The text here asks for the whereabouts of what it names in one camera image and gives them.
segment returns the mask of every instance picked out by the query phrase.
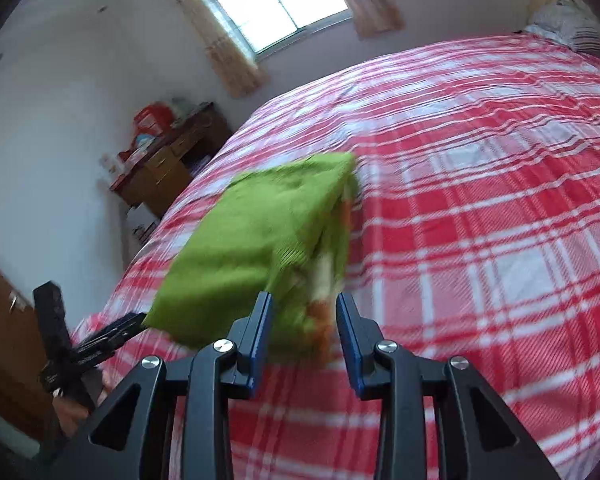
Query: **white wall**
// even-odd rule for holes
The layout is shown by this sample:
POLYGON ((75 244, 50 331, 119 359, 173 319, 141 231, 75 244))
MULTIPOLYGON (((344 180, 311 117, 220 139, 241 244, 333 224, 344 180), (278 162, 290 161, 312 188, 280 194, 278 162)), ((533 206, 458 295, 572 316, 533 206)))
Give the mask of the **white wall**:
POLYGON ((355 63, 464 36, 498 34, 525 25, 528 0, 396 0, 407 27, 360 41, 345 22, 266 58, 270 82, 233 99, 206 62, 200 42, 173 0, 107 0, 116 30, 160 74, 165 88, 194 101, 218 102, 234 127, 270 98, 355 63))
POLYGON ((156 98, 104 14, 59 20, 46 41, 0 38, 0 270, 29 297, 57 282, 69 326, 102 309, 124 270, 120 203, 98 159, 126 149, 156 98))

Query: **desk drawer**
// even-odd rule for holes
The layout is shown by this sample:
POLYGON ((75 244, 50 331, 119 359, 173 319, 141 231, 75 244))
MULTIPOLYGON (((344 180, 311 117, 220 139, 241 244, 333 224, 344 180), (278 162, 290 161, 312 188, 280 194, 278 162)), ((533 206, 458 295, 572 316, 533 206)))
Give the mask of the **desk drawer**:
POLYGON ((144 199, 149 209, 162 218, 169 206, 191 182, 191 176, 182 164, 177 164, 148 191, 144 199))
POLYGON ((200 114, 198 131, 209 139, 216 151, 220 150, 227 139, 233 135, 224 117, 214 111, 207 111, 200 114))
POLYGON ((164 148, 160 148, 160 150, 146 162, 145 166, 155 179, 159 181, 169 173, 169 170, 177 163, 178 159, 173 155, 170 148, 165 146, 164 148))
POLYGON ((200 134, 195 130, 195 128, 191 128, 189 131, 183 133, 171 143, 171 151, 173 152, 173 155, 180 158, 191 148, 193 148, 194 144, 196 144, 199 140, 200 134))

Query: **wooden door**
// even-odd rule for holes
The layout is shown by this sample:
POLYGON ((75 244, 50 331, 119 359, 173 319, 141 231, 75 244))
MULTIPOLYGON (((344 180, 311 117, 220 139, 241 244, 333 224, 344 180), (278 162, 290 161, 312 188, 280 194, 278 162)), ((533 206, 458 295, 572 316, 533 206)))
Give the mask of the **wooden door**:
POLYGON ((37 440, 51 408, 51 396, 38 382, 45 362, 33 308, 0 273, 0 416, 37 440))

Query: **door handle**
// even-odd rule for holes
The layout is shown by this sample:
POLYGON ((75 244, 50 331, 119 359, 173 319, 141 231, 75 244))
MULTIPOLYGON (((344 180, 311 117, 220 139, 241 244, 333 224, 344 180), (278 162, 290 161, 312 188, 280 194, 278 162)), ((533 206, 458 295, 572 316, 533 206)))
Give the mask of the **door handle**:
POLYGON ((9 294, 9 299, 11 300, 9 314, 13 312, 14 308, 17 308, 19 311, 24 312, 24 309, 26 308, 27 304, 24 301, 22 301, 22 299, 15 290, 11 291, 11 293, 9 294))

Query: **window frame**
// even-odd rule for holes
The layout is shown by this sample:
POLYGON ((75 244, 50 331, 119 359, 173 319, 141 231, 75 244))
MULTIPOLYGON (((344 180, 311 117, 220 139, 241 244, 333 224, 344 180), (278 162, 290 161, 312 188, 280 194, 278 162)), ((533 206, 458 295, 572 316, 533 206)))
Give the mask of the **window frame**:
POLYGON ((352 17, 351 10, 347 8, 345 10, 341 10, 340 12, 336 12, 335 14, 331 14, 330 16, 324 17, 323 19, 318 20, 317 22, 309 23, 304 27, 298 27, 291 14, 289 14, 288 10, 286 10, 286 7, 282 3, 282 1, 278 0, 282 8, 285 10, 289 18, 291 19, 291 22, 296 26, 297 30, 295 32, 292 32, 288 36, 285 36, 284 38, 280 38, 278 41, 270 44, 268 47, 256 51, 253 49, 251 43, 244 36, 240 28, 235 24, 231 16, 229 16, 229 13, 224 10, 224 7, 222 7, 220 2, 218 2, 218 0, 208 0, 208 2, 215 7, 214 10, 217 10, 222 14, 228 25, 231 27, 232 33, 235 34, 238 38, 240 38, 240 40, 245 44, 245 46, 247 46, 248 49, 251 51, 251 54, 256 60, 261 60, 265 57, 268 57, 271 54, 274 54, 275 52, 278 52, 279 50, 282 50, 283 48, 289 46, 290 44, 295 43, 296 41, 304 40, 304 38, 309 37, 314 32, 323 30, 324 28, 330 27, 331 25, 335 25, 336 23, 344 22, 346 20, 351 19, 352 17))

